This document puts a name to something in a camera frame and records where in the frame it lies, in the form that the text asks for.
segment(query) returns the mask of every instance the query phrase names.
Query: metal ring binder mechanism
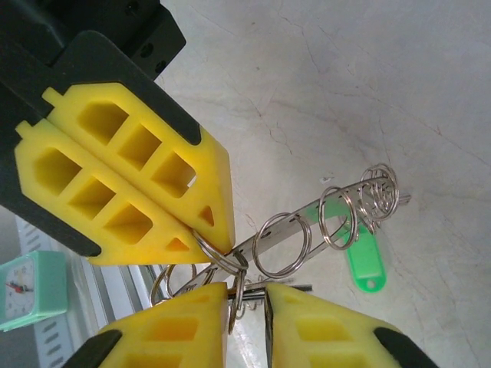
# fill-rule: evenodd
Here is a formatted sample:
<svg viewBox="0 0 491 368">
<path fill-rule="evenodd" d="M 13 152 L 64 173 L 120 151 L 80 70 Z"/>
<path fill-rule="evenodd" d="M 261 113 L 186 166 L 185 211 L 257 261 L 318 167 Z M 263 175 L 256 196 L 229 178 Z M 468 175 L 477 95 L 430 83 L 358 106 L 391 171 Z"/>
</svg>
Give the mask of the metal ring binder mechanism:
<svg viewBox="0 0 491 368">
<path fill-rule="evenodd" d="M 259 231 L 242 244 L 234 247 L 226 255 L 221 255 L 196 231 L 193 231 L 198 245 L 212 261 L 211 265 L 196 274 L 193 268 L 193 277 L 176 293 L 170 291 L 169 282 L 174 265 L 163 269 L 153 284 L 150 303 L 155 305 L 157 289 L 165 280 L 164 290 L 168 298 L 186 293 L 199 286 L 212 281 L 224 281 L 228 276 L 234 276 L 233 288 L 229 294 L 235 292 L 229 316 L 229 334 L 232 333 L 236 319 L 243 315 L 242 299 L 247 289 L 260 288 L 265 282 L 248 283 L 246 274 L 248 261 L 253 261 L 259 271 L 267 279 L 283 279 L 294 274 L 306 261 L 324 251 L 327 247 L 337 251 L 345 251 L 357 240 L 359 225 L 364 225 L 374 234 L 381 226 L 381 222 L 390 218 L 399 205 L 406 205 L 410 201 L 408 193 L 400 194 L 397 177 L 391 167 L 384 163 L 369 167 L 361 176 L 360 182 L 344 188 L 331 186 L 321 197 L 301 209 L 292 213 L 281 212 L 272 216 Z M 341 225 L 332 233 L 329 232 L 327 219 L 339 217 Z M 300 229 L 304 240 L 299 256 L 291 264 L 277 272 L 267 271 L 259 260 L 260 254 L 273 248 L 278 243 L 296 234 Z M 312 248 L 311 226 L 319 225 L 323 242 Z M 343 244 L 336 244 L 346 234 L 348 240 Z"/>
</svg>

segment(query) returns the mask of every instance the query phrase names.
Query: white marble surface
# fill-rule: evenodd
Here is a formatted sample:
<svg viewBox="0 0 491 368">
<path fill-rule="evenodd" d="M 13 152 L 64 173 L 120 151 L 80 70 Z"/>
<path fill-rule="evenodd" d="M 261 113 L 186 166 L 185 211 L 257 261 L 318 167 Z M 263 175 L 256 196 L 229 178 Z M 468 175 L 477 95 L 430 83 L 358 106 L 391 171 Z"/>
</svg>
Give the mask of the white marble surface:
<svg viewBox="0 0 491 368">
<path fill-rule="evenodd" d="M 297 281 L 441 367 L 491 366 L 491 2 L 163 3 L 188 44 L 158 82 L 229 151 L 237 241 L 317 198 L 321 177 L 388 162 L 413 200 L 384 224 L 385 289 L 363 294 L 329 250 Z M 266 367 L 262 312 L 238 323 L 228 366 Z"/>
</svg>

